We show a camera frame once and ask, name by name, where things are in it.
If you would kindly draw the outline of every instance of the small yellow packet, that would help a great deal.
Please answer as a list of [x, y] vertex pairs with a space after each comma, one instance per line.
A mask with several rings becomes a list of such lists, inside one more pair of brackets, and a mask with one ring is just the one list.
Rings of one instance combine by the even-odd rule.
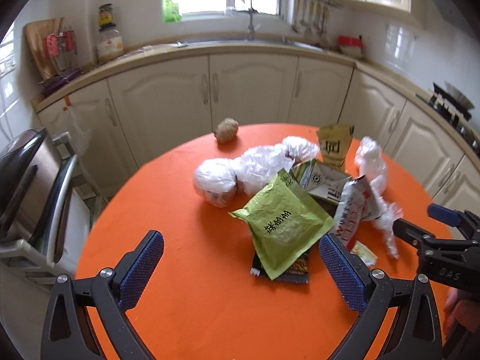
[[345, 157], [352, 144], [354, 126], [332, 125], [317, 131], [323, 163], [345, 172]]

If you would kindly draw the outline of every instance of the orange tabletop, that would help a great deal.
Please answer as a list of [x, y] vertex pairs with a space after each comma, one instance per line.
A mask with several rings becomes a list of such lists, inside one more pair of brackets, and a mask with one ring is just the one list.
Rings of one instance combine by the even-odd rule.
[[[238, 196], [226, 209], [213, 207], [192, 185], [205, 159], [234, 158], [246, 149], [294, 135], [316, 142], [316, 128], [287, 124], [240, 127], [238, 139], [222, 147], [212, 134], [194, 139], [143, 166], [117, 193], [93, 228], [77, 270], [78, 278], [114, 267], [150, 229], [165, 239], [165, 252], [135, 309], [127, 316], [158, 359], [304, 360], [327, 359], [358, 314], [345, 305], [323, 265], [318, 247], [310, 252], [308, 285], [272, 282], [250, 275], [254, 246], [247, 225], [227, 212], [248, 201]], [[354, 141], [346, 169], [358, 175]], [[446, 226], [426, 214], [430, 197], [411, 175], [385, 156], [387, 202], [397, 202], [405, 219], [440, 238]], [[400, 260], [386, 256], [382, 236], [370, 223], [357, 239], [379, 258], [376, 267], [392, 278], [412, 279], [416, 250], [397, 241]], [[432, 283], [443, 322], [448, 288]], [[98, 315], [92, 321], [108, 359], [117, 359]], [[390, 309], [367, 358], [379, 353], [395, 310]]]

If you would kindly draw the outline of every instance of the metal screw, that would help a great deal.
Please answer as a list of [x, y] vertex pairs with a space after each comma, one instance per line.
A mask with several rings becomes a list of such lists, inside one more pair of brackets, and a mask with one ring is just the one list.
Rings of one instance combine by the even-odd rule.
[[103, 278], [109, 278], [110, 276], [112, 276], [112, 274], [113, 274], [112, 268], [103, 268], [100, 271], [100, 276], [102, 276]]
[[68, 276], [66, 274], [61, 274], [59, 277], [57, 277], [57, 283], [65, 283], [68, 280]]
[[418, 281], [420, 281], [421, 283], [428, 283], [428, 277], [425, 276], [424, 274], [420, 274], [418, 276]]
[[383, 279], [385, 277], [385, 273], [380, 269], [375, 269], [371, 274], [375, 279]]

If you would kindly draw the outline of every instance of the cabinet handle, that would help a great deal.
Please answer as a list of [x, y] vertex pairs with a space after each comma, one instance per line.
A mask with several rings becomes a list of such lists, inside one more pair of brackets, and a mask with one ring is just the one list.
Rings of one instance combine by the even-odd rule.
[[448, 191], [450, 190], [450, 188], [452, 188], [452, 187], [458, 182], [458, 180], [460, 179], [460, 176], [461, 176], [460, 172], [455, 173], [455, 176], [454, 176], [453, 180], [450, 181], [450, 183], [449, 183], [449, 184], [446, 186], [446, 188], [443, 190], [443, 193], [444, 193], [445, 195], [447, 195], [447, 193], [448, 193]]
[[105, 107], [106, 107], [106, 114], [109, 116], [110, 121], [114, 127], [117, 126], [117, 120], [115, 119], [115, 110], [113, 109], [112, 102], [108, 97], [105, 98]]
[[208, 78], [207, 74], [202, 76], [203, 104], [208, 104]]
[[215, 103], [218, 103], [218, 95], [220, 92], [220, 87], [218, 85], [218, 74], [214, 73], [213, 74], [213, 101]]
[[390, 127], [388, 128], [389, 134], [393, 133], [393, 131], [397, 128], [399, 120], [400, 120], [400, 111], [396, 111], [392, 119], [392, 123], [390, 123]]
[[448, 179], [452, 176], [453, 172], [455, 171], [455, 164], [451, 164], [450, 168], [448, 169], [448, 172], [445, 176], [442, 177], [442, 179], [438, 182], [438, 186], [441, 188], [445, 185], [445, 183], [448, 181]]
[[302, 90], [302, 72], [298, 72], [298, 77], [297, 77], [297, 90], [295, 91], [295, 97], [298, 97], [300, 95], [300, 91]]

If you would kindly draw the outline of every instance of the wooden cutting board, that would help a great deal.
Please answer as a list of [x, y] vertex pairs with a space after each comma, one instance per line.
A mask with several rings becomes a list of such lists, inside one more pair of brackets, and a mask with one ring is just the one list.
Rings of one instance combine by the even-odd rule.
[[43, 80], [48, 80], [57, 74], [51, 61], [46, 58], [43, 46], [43, 40], [48, 35], [57, 32], [57, 23], [57, 19], [40, 20], [28, 23], [23, 28], [28, 47]]

